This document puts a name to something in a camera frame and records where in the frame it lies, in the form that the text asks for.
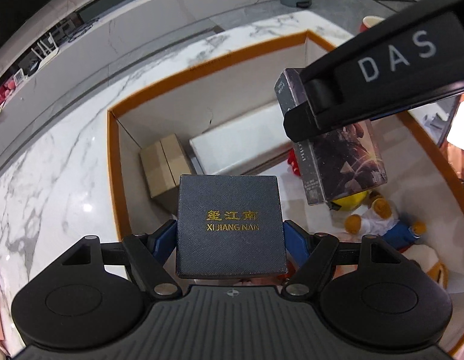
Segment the gray ribbed plate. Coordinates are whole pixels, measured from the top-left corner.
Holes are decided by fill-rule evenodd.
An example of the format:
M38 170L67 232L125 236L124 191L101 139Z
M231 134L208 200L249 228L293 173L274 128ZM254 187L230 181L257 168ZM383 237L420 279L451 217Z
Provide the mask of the gray ribbed plate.
M27 347L19 360L445 360L432 346L415 353L378 354L341 341L306 303L273 287L193 286L187 296L158 302L133 333L101 349L52 353Z

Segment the black circular motor housing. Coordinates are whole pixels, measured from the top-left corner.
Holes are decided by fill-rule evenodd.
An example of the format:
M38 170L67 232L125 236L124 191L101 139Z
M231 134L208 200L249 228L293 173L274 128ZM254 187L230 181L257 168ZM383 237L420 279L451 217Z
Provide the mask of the black circular motor housing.
M324 318L340 335L376 349L437 342L452 314L449 295L414 263L382 248L362 240L357 271L331 281L320 295Z
M15 296L12 316L25 344L84 350L129 332L144 312L140 290L105 271L98 237L68 250Z

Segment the small brown box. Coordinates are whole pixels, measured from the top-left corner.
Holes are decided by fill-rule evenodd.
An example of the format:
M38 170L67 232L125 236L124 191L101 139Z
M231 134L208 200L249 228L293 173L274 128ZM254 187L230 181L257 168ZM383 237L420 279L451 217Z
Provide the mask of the small brown box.
M162 138L140 152L150 196L177 214L181 175L195 174L175 134Z

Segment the red cup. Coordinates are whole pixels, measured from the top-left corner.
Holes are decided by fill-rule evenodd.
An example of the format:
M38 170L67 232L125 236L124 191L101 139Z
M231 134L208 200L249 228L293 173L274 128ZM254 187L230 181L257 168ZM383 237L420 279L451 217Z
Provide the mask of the red cup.
M364 32L365 30L368 30L369 28L379 24L381 21L384 21L385 19L380 16L366 16L362 20L362 24L360 25L359 32Z

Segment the white letter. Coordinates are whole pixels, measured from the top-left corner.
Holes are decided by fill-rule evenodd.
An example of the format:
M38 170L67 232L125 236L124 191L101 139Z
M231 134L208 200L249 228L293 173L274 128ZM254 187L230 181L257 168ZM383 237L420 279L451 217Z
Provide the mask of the white letter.
M407 66L410 66L409 61L406 60L405 57L401 54L401 52L397 50L391 44L389 44L389 55L390 55L390 70L391 71L395 71L396 64L400 62L406 64Z
M374 69L374 74L372 76L369 76L367 74L367 71L366 71L365 66L364 66L365 62L369 62L370 65L372 66L372 68ZM377 64L375 63L375 61L371 57L366 56L365 58L362 58L361 60L359 60L359 66L360 66L360 69L362 71L363 77L365 78L365 81L367 83L369 83L370 81L376 80L377 77L379 76L379 69L377 67Z
M432 42L429 42L428 40L423 40L423 41L420 41L419 40L419 36L422 36L422 35L427 35L427 31L417 31L413 36L412 36L412 40L414 42L414 44L416 46L419 46L419 47L428 47L429 48L429 51L427 52L421 52L419 53L419 56L421 58L430 58L432 56L435 55L435 53L437 52L437 48L435 47L435 44L433 44Z

